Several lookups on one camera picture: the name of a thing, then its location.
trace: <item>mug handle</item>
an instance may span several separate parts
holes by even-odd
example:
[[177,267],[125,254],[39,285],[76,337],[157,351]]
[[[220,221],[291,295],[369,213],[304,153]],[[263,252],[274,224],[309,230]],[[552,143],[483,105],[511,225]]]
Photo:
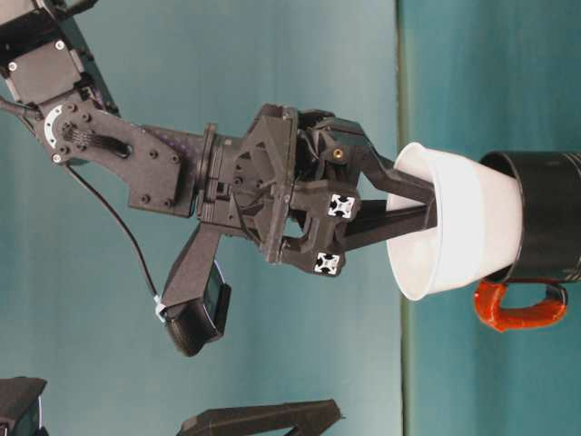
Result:
[[547,327],[561,321],[566,314],[567,294],[563,286],[547,283],[545,300],[519,309],[500,307],[507,288],[505,283],[482,280],[474,292],[478,318],[498,332]]

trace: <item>bolt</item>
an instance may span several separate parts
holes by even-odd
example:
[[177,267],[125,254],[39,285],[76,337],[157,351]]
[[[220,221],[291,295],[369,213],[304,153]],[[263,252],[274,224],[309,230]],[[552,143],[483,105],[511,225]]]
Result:
[[344,155],[344,153],[340,148],[336,148],[335,150],[333,150],[333,157],[335,159],[337,159],[338,161],[343,159],[343,155]]

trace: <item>black cable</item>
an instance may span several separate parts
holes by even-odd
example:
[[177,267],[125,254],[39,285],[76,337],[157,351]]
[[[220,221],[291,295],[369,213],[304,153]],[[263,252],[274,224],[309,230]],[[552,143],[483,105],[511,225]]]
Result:
[[8,112],[14,116],[21,118],[33,118],[40,120],[43,118],[42,114],[36,109],[32,109],[28,106],[23,106],[16,103],[10,103],[0,95],[0,111]]
[[152,293],[153,297],[159,297],[157,290],[155,289],[155,284],[153,283],[152,276],[149,273],[149,269],[147,268],[147,263],[145,262],[145,258],[143,257],[142,249],[139,246],[139,243],[133,236],[133,233],[127,227],[127,224],[123,221],[121,216],[114,210],[114,208],[104,199],[104,197],[94,189],[78,172],[76,172],[70,165],[66,164],[63,165],[65,171],[67,171],[71,177],[73,177],[84,189],[86,189],[89,193],[94,195],[99,203],[113,216],[117,224],[121,227],[131,245],[135,254],[137,255],[137,259],[139,260],[139,266],[142,269],[143,277],[145,278],[145,282],[147,283],[147,287],[149,288],[150,292]]

